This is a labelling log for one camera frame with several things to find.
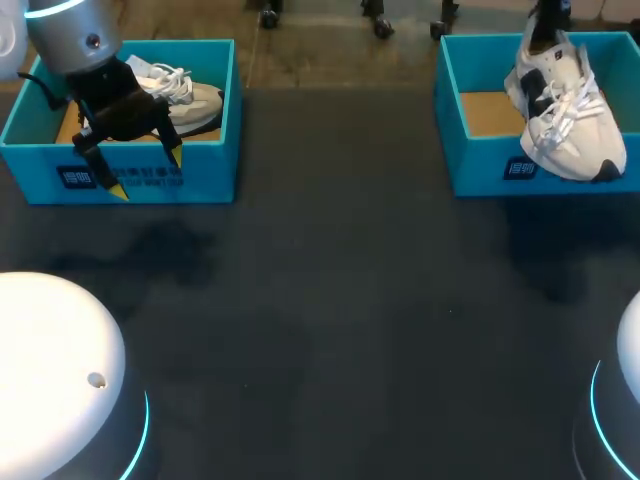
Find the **robotic arm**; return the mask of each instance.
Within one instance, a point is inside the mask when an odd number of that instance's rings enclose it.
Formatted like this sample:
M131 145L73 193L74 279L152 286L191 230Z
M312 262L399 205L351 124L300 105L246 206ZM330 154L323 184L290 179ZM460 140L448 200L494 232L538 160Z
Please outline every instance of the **robotic arm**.
M129 141L157 129L169 161L182 166L182 141L169 105L144 92L131 68L116 58L122 40L104 0L0 0L0 81L17 78L29 38L49 71L65 78L89 121L73 143L100 185L128 199L98 148L109 138ZM47 93L38 79L20 76Z

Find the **glowing blue ring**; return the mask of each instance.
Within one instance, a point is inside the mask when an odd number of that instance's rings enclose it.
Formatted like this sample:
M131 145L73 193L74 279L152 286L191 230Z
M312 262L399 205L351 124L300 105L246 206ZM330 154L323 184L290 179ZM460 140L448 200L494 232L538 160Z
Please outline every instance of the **glowing blue ring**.
M598 430L598 435L600 435L600 440L602 440L602 443L607 449L607 451L609 452L609 455L611 455L611 458L615 460L615 462L618 464L618 466L622 469L624 473L629 475L629 478L631 478L632 480L639 480L638 477L636 477L633 474L633 472L629 470L629 468L624 463L622 463L622 460L618 458L616 453L613 451L613 448L611 448L611 445L609 445L609 442L605 438L604 433L602 433L602 428L600 428L600 422L598 422L598 417L596 416L596 403L595 403L594 394L593 394L595 390L596 374L598 373L598 368L600 368L600 362L598 362L598 365L596 365L596 370L593 372L593 378L591 379L591 415L593 416L593 423L596 425L596 430Z
M56 13L64 12L65 10L69 10L76 5L80 5L82 2L84 2L84 0L68 0L64 3L61 3L60 5L56 5L55 7L36 10L35 12L26 12L24 14L24 18L30 19L48 17L50 15L55 15Z
M144 443L147 441L147 433L149 432L149 397L147 397L147 392L144 392L144 403L146 406L146 414L144 417L144 430L142 431L142 438L140 439L140 445L138 445L138 450L136 451L136 454L133 456L133 460L131 460L131 463L129 464L127 469L124 471L124 473L120 477L120 480L126 480L129 477L129 475L131 475L131 472L133 472L133 469L136 467L136 463L138 463L138 460L140 459L140 455L142 454L142 449L144 448Z

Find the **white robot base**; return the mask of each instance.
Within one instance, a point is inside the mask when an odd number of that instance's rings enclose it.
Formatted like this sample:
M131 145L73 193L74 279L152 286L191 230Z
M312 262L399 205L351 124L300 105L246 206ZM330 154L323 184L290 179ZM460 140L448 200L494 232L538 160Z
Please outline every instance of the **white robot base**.
M572 440L583 480L640 480L640 294L622 316L616 345L595 367Z
M107 309L50 275L0 274L0 478L156 480L147 393Z

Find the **screw hole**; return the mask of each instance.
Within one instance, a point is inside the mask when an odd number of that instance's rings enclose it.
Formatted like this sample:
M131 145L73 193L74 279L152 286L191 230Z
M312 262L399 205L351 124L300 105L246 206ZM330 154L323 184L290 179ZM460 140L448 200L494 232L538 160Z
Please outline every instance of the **screw hole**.
M95 33L92 33L87 37L87 47L97 50L100 48L100 37Z
M89 382L89 385L91 385L94 388L107 388L107 381L105 380L105 378L100 375L99 373L90 373L89 376L87 377L87 381Z

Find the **logo on box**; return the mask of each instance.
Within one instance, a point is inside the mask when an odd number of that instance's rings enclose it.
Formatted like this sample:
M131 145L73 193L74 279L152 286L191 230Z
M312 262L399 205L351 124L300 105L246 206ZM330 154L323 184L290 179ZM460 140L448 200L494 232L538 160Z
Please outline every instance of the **logo on box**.
M57 167L57 170L64 188L70 190L89 190L96 188L96 182L88 167L74 165L72 167Z
M532 180L538 173L538 165L528 157L513 157L507 162L504 180Z

